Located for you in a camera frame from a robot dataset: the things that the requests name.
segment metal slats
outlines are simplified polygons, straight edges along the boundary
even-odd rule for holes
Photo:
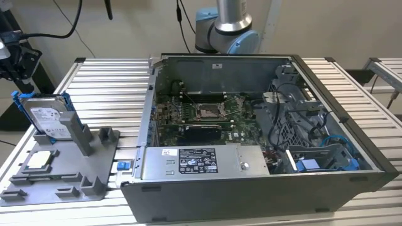
[[[379,146],[391,164],[402,171],[402,129],[383,110],[367,98],[347,76],[323,58],[305,58],[327,89]],[[112,126],[120,130],[121,138],[108,181],[105,198],[96,202],[71,202],[0,208],[0,224],[6,225],[120,225],[134,224],[121,191],[118,178],[129,178],[129,171],[116,173],[116,162],[128,161],[136,155],[136,136],[144,93],[146,88],[148,61],[142,59],[85,60],[75,76],[65,79],[71,93],[73,105],[90,129]],[[9,168],[7,176],[25,160],[26,150],[34,142],[29,140]],[[197,222],[185,225],[383,225],[402,222],[402,176],[396,177],[379,191],[359,194],[335,213],[319,213],[269,218]]]

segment gray case panel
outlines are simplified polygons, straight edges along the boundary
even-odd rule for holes
[[[18,173],[11,178],[23,177],[22,174],[29,158],[35,151],[58,151],[53,157],[49,173],[34,173],[29,176],[47,177],[50,180],[26,181],[17,178],[18,182],[10,184],[2,192],[6,196],[15,196],[0,206],[17,206],[59,202],[81,202],[101,200],[105,195],[105,186],[116,152],[117,139],[101,143],[97,132],[92,132],[93,139],[89,145],[93,149],[90,156],[85,157],[73,141],[57,141],[53,145],[34,145],[29,156],[21,165]]]
[[[121,184],[140,223],[335,211],[384,173]]]

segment power supply label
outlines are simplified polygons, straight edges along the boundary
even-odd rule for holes
[[[214,148],[178,149],[178,172],[217,173]]]

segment blue latch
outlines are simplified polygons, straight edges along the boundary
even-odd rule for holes
[[[129,170],[130,163],[128,161],[117,162],[117,171]]]

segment motherboard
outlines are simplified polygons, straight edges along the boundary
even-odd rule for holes
[[[158,96],[156,108],[160,146],[264,146],[246,95],[165,95]]]

